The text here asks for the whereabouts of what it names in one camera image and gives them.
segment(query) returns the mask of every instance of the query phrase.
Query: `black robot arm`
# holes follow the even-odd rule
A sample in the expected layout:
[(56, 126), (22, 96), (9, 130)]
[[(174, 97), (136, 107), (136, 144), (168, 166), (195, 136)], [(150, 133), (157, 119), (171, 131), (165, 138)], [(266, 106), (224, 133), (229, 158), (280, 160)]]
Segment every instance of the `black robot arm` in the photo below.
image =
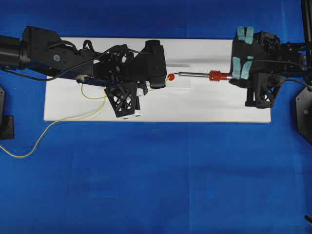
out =
[[(52, 78), (38, 79), (12, 71), (25, 68)], [(163, 88), (167, 75), (159, 40), (146, 41), (142, 51), (129, 49), (124, 44), (99, 53), (89, 40), (78, 50), (54, 31), (30, 26), (23, 32), (22, 40), (0, 36), (0, 69), (35, 80), (66, 78), (105, 86), (116, 116), (124, 118), (137, 115), (138, 96), (148, 92), (146, 82), (151, 88)]]

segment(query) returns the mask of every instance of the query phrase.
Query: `blue cloth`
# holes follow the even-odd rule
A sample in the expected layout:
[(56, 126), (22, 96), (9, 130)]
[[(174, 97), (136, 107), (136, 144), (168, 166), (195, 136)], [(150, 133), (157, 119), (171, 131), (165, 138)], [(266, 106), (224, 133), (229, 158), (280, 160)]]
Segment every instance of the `blue cloth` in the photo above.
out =
[[(297, 0), (1, 1), (0, 35), (21, 37), (27, 25), (62, 36), (209, 39), (250, 25), (304, 39)], [(16, 130), (1, 144), (23, 154), (48, 124), (45, 83), (0, 73), (0, 86)], [(270, 124), (60, 123), (29, 158), (1, 153), (0, 233), (311, 233), (312, 146), (293, 111), (301, 89), (284, 84)]]

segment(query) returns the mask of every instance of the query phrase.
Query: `white board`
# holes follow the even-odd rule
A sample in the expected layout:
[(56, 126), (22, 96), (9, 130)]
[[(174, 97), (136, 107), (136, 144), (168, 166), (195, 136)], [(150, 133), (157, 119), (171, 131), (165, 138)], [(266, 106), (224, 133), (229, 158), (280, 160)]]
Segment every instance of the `white board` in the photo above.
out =
[[(113, 45), (127, 44), (141, 50), (148, 39), (126, 38), (63, 38), (78, 49), (89, 39), (96, 51)], [(167, 72), (229, 72), (232, 40), (160, 39), (164, 46)], [(47, 82), (44, 120), (74, 117), (97, 109), (102, 100), (89, 100), (81, 95), (81, 84), (58, 78)], [(103, 95), (103, 88), (84, 85), (85, 94)], [(149, 92), (140, 98), (141, 117), (116, 118), (109, 102), (103, 111), (83, 121), (150, 121), (150, 122), (270, 122), (270, 109), (245, 107), (246, 89), (227, 81), (209, 82), (206, 78), (175, 77), (167, 87)]]

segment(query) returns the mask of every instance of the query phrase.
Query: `metal screwdriver shaft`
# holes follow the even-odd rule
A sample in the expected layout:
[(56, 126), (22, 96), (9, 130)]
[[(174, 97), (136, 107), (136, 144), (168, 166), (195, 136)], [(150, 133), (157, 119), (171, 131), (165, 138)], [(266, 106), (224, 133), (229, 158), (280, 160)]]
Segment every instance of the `metal screwdriver shaft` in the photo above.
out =
[(195, 72), (178, 72), (174, 73), (180, 77), (201, 77), (208, 78), (210, 81), (230, 80), (232, 75), (229, 73), (221, 73), (219, 71), (211, 71), (210, 73), (195, 73)]

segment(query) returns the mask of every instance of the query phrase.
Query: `black mounting bracket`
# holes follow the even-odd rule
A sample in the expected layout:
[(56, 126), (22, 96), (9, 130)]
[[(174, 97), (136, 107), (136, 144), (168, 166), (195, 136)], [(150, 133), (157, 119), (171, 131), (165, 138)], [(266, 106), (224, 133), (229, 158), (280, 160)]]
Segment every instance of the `black mounting bracket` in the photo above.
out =
[(312, 94), (307, 88), (297, 95), (296, 109), (298, 131), (312, 144)]
[(0, 87), (0, 140), (14, 138), (14, 118), (3, 115), (4, 97), (5, 91)]

